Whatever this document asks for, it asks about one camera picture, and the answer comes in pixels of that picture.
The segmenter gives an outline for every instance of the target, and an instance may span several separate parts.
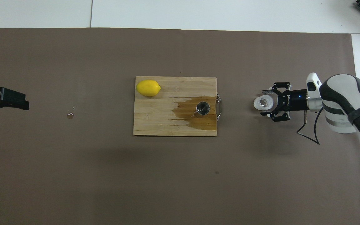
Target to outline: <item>lemon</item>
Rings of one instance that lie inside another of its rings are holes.
[[[144,96],[155,96],[160,91],[160,86],[156,81],[144,80],[137,84],[137,91]]]

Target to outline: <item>cable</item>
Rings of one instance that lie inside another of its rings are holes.
[[[315,142],[316,144],[320,144],[320,143],[319,143],[319,140],[318,140],[318,137],[317,137],[317,135],[316,135],[316,123],[318,122],[320,113],[321,113],[322,111],[323,111],[323,108],[321,108],[321,109],[319,110],[319,113],[317,114],[316,119],[315,119],[314,134],[315,134],[315,139],[316,139],[316,141],[315,141],[314,139],[312,139],[312,138],[310,138],[310,137],[308,137],[308,136],[300,133],[300,131],[301,131],[301,130],[304,128],[304,126],[306,125],[306,121],[307,121],[306,110],[304,111],[304,119],[305,119],[305,120],[304,120],[304,124],[302,125],[301,128],[299,128],[299,129],[297,130],[297,134],[299,134],[299,135],[301,135],[301,136],[303,136],[303,137],[308,138],[309,140]]]

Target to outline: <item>wooden cutting board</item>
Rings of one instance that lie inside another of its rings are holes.
[[[143,80],[156,81],[161,90],[146,97],[135,89],[134,135],[217,136],[216,78],[136,77],[135,85]],[[210,111],[198,118],[194,115],[196,106],[203,101],[210,105]]]

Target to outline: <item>brown tablecloth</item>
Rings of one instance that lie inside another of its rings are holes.
[[[0,29],[0,87],[30,101],[0,109],[0,224],[360,224],[354,134],[253,108],[311,72],[354,74],[351,35]],[[135,76],[217,77],[218,136],[133,136]]]

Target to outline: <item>liquid spill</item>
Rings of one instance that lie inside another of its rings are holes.
[[[68,119],[71,120],[71,119],[73,119],[73,117],[74,117],[74,114],[72,112],[67,114]]]
[[[210,106],[210,111],[208,114],[204,115],[203,117],[196,117],[194,113],[196,111],[196,106],[200,102],[207,102]],[[190,100],[184,102],[176,102],[177,108],[172,110],[176,115],[176,121],[187,121],[189,127],[194,127],[199,130],[206,130],[206,131],[215,131],[216,130],[216,110],[215,110],[215,103],[216,97],[209,97],[209,96],[201,96],[201,97],[194,97],[190,98]]]

